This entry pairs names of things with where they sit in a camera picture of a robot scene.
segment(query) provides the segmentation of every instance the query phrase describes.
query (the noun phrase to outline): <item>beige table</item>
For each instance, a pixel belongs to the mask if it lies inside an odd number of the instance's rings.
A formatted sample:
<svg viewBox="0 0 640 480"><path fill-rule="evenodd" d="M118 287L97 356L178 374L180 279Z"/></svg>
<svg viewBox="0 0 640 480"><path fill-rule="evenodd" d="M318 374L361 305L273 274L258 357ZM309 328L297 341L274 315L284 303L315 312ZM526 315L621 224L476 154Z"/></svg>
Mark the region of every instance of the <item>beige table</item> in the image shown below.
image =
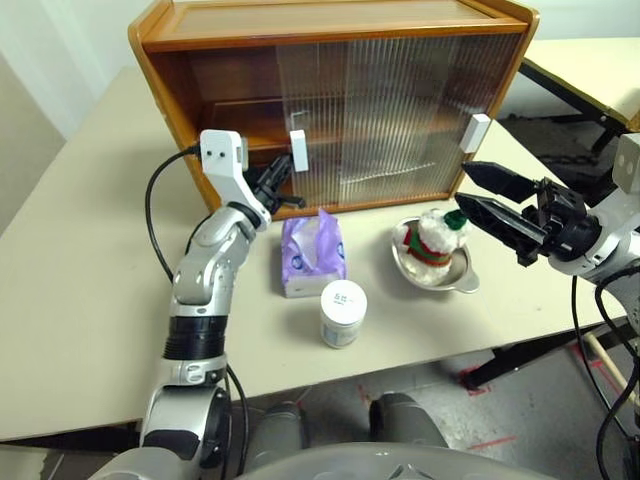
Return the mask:
<svg viewBox="0 0 640 480"><path fill-rule="evenodd" d="M567 89L599 115L640 131L640 38L536 40L527 49L524 66Z"/></svg>
<svg viewBox="0 0 640 480"><path fill-rule="evenodd" d="M143 195L151 172L175 150L142 75L125 70L0 237L0 439L144 414L170 286L147 239ZM497 124L477 158L548 174ZM461 189L479 191L468 180ZM258 236L227 329L230 362L249 396L571 328L570 279L544 259L518 266L513 252L480 231L469 241L478 293L429 294L408 284L393 264L389 229L435 206L454 203L339 215L349 277L369 297L361 338L339 351L321 343L317 298L281 295L281 224ZM153 212L175 265L206 213L183 164L159 180ZM597 322L592 288L581 287L581 318Z"/></svg>

